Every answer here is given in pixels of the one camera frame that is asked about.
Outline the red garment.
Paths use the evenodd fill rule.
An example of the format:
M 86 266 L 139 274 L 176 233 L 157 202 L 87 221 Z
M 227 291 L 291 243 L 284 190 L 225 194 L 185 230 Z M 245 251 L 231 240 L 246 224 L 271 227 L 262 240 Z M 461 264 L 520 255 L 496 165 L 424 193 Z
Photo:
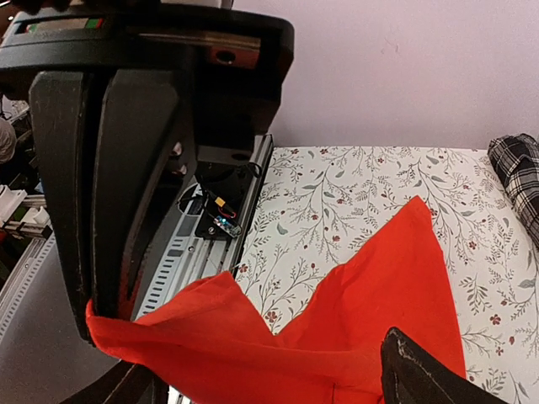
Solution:
M 229 273 L 190 284 L 135 322 L 92 309 L 86 322 L 102 352 L 148 367 L 197 403 L 379 403 L 392 327 L 466 374 L 443 253 L 420 198 L 332 269 L 278 333 Z

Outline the front aluminium rail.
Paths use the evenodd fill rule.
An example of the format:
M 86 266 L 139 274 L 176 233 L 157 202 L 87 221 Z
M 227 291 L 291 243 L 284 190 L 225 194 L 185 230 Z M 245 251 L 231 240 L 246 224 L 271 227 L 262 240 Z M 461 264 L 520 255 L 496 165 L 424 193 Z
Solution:
M 273 148 L 270 136 L 258 137 L 249 164 L 232 171 L 230 179 L 238 180 L 241 198 L 237 223 L 242 234 L 235 239 L 211 221 L 199 184 L 190 183 L 159 228 L 135 303 L 136 317 L 156 310 L 187 284 L 239 263 Z M 1 292 L 1 401 L 60 403 L 117 363 L 78 334 L 56 239 L 32 241 Z

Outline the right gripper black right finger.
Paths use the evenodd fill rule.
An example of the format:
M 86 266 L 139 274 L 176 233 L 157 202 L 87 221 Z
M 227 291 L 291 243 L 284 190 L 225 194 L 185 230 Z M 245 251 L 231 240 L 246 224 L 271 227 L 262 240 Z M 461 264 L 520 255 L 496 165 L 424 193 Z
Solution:
M 453 373 L 396 327 L 382 343 L 387 404 L 494 404 L 501 400 Z

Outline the black white plaid skirt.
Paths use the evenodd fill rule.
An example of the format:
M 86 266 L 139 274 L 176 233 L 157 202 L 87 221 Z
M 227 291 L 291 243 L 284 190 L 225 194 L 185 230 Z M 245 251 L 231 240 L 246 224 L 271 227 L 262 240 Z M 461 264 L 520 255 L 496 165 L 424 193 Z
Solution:
M 490 141 L 488 159 L 538 247 L 538 141 L 527 134 L 501 136 Z

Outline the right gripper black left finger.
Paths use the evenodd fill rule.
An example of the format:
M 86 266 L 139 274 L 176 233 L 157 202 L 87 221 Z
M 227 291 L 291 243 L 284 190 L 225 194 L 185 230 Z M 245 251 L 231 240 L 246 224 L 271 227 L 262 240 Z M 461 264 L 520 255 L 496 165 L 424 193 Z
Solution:
M 168 384 L 148 368 L 120 361 L 61 404 L 167 404 L 168 389 Z

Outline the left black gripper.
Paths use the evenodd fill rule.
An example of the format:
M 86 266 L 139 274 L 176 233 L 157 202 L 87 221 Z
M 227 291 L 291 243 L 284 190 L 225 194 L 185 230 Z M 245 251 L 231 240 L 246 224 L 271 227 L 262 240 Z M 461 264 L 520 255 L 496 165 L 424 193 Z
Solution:
M 254 139 L 268 132 L 294 58 L 284 19 L 164 1 L 13 1 L 1 44 L 1 89 L 24 99 L 40 72 L 79 72 L 102 103 L 92 192 L 93 308 L 131 314 L 136 239 L 172 148 L 181 75 L 193 71 L 195 141 L 206 181 L 235 167 L 259 175 Z

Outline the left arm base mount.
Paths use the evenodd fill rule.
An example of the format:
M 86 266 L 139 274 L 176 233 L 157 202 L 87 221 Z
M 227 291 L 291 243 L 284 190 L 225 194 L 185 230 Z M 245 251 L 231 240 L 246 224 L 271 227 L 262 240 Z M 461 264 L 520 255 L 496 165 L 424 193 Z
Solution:
M 195 178 L 204 202 L 196 236 L 211 240 L 240 237 L 243 234 L 241 211 L 253 180 L 252 169 L 247 164 L 201 162 Z

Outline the floral patterned table cloth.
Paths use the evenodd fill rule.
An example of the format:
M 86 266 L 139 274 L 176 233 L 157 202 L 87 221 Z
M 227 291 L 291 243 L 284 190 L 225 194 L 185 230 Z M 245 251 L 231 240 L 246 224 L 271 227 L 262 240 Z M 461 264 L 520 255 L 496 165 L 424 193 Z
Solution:
M 467 378 L 538 400 L 538 252 L 484 150 L 279 147 L 237 272 L 272 331 L 412 197 L 429 206 L 456 305 Z

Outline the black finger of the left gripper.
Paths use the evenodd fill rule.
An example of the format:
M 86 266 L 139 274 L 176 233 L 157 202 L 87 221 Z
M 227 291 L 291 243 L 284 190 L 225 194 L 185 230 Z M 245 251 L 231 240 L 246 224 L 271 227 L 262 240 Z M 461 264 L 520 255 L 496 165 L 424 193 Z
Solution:
M 95 158 L 94 77 L 41 72 L 29 91 L 33 134 L 62 277 L 79 335 L 92 292 L 90 208 Z

